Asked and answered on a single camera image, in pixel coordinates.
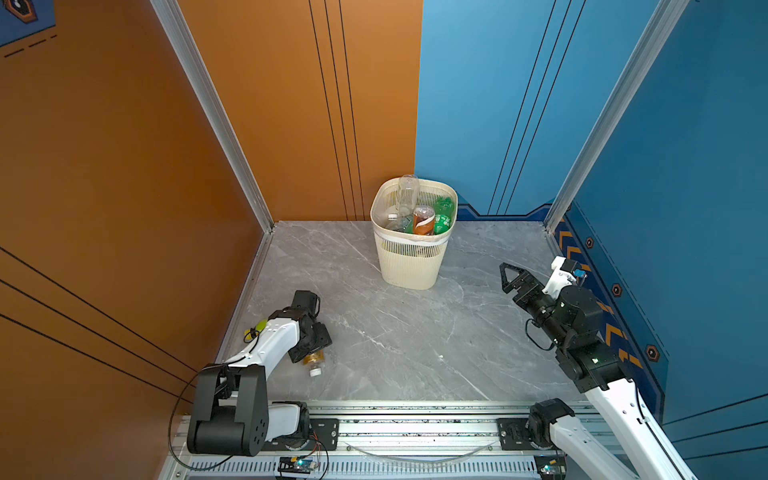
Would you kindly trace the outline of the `red yellow label bottle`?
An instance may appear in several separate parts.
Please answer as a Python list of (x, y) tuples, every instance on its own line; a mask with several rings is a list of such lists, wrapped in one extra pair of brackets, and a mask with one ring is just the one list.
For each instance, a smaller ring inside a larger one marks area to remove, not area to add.
[(316, 378), (323, 373), (325, 364), (325, 355), (323, 350), (318, 350), (314, 353), (307, 355), (303, 359), (303, 364), (307, 367), (309, 376)]

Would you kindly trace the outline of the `green soda bottle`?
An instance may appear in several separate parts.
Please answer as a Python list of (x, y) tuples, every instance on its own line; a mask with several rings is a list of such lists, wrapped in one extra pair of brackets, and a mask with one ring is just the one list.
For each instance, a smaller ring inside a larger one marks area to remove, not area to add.
[(453, 225), (455, 202), (449, 196), (440, 197), (435, 201), (433, 209), (435, 212), (433, 233), (440, 235), (448, 232)]

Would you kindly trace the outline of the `brown label bottle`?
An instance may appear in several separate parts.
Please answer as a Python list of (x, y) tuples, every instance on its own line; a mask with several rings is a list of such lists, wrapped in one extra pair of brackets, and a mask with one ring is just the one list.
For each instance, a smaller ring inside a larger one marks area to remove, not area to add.
[(434, 234), (436, 212), (429, 205), (417, 205), (413, 211), (412, 233), (421, 236)]

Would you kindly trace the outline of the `clear bottle white label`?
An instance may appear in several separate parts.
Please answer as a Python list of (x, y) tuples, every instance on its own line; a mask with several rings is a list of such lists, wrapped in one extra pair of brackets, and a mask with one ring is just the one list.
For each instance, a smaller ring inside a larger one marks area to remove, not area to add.
[(420, 194), (420, 182), (413, 174), (403, 175), (398, 179), (396, 192), (396, 208), (399, 217), (407, 217), (413, 214)]

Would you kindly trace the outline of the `red label water bottle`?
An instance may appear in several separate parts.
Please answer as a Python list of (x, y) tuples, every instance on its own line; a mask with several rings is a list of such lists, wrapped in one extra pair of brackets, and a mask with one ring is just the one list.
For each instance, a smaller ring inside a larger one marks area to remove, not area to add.
[(408, 215), (391, 214), (388, 216), (386, 229), (394, 232), (407, 233), (409, 225), (410, 217)]

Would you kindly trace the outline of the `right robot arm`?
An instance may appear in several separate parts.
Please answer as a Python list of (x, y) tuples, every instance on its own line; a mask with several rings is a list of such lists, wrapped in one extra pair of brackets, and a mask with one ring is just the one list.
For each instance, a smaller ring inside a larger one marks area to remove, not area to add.
[(503, 263), (501, 288), (546, 334), (559, 367), (606, 422), (629, 461), (623, 463), (596, 440), (560, 399), (531, 406), (531, 444), (563, 452), (592, 479), (694, 478), (647, 407), (626, 360), (600, 332), (605, 312), (584, 287), (585, 272), (562, 256), (551, 269), (549, 279), (541, 282), (527, 269)]

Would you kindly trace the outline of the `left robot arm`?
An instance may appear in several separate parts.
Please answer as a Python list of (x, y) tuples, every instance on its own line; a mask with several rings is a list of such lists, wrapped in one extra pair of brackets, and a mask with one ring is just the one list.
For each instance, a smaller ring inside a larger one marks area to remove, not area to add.
[(275, 439), (293, 448), (309, 441), (308, 407), (269, 401), (268, 378), (283, 358), (301, 363), (332, 344), (318, 320), (320, 305), (317, 294), (297, 290), (292, 303), (274, 311), (239, 353), (197, 374), (186, 441), (190, 453), (252, 457)]

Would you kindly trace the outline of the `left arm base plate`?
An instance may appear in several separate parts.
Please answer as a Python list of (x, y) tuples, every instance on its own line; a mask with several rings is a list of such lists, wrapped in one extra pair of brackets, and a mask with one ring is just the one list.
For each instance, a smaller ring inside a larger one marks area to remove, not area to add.
[(334, 452), (338, 446), (339, 435), (340, 420), (338, 418), (311, 417), (309, 439), (302, 445), (301, 451), (312, 450), (317, 438), (329, 452)]

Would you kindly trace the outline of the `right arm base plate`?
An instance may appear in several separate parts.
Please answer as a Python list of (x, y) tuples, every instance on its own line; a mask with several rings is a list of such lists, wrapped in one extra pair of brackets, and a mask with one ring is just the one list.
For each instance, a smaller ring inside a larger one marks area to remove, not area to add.
[(503, 451), (536, 450), (527, 418), (499, 418), (496, 420), (498, 438)]

